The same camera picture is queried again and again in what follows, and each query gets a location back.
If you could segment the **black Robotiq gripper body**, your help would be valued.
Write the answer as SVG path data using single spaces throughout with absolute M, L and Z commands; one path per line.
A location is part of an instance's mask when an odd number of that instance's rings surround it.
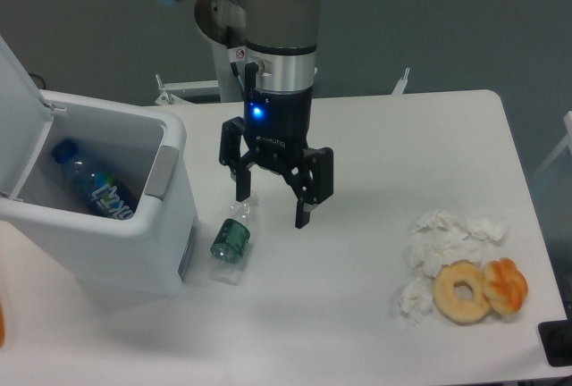
M 293 93 L 270 93 L 251 88 L 244 101 L 244 138 L 248 152 L 241 157 L 239 169 L 257 164 L 266 170 L 286 175 L 292 170 L 307 177 L 304 151 L 308 149 L 313 89 Z

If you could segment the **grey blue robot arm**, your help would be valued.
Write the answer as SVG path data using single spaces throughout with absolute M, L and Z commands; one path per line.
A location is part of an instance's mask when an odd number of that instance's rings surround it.
M 177 3 L 183 0 L 162 0 Z M 281 175 L 296 199 L 296 226 L 333 193 L 334 156 L 307 143 L 321 0 L 211 0 L 237 10 L 235 20 L 215 18 L 227 46 L 242 46 L 244 112 L 222 126 L 220 163 L 236 183 L 236 198 L 249 197 L 253 165 Z

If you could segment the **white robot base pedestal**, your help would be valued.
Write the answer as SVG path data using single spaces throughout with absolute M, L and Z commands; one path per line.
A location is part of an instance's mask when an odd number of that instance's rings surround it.
M 194 16 L 199 32 L 211 46 L 216 78 L 163 83 L 156 75 L 156 104 L 240 102 L 246 59 L 244 10 L 229 0 L 197 0 Z

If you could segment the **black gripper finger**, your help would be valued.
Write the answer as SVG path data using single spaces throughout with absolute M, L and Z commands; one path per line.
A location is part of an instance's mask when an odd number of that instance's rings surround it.
M 296 196 L 295 226 L 302 229 L 309 223 L 311 211 L 333 194 L 333 150 L 303 149 L 298 158 L 277 155 L 277 165 L 279 174 Z
M 235 198 L 245 201 L 250 197 L 251 191 L 251 154 L 240 153 L 240 144 L 246 131 L 243 118 L 232 118 L 222 125 L 221 143 L 219 149 L 219 163 L 228 166 L 231 177 L 236 184 Z

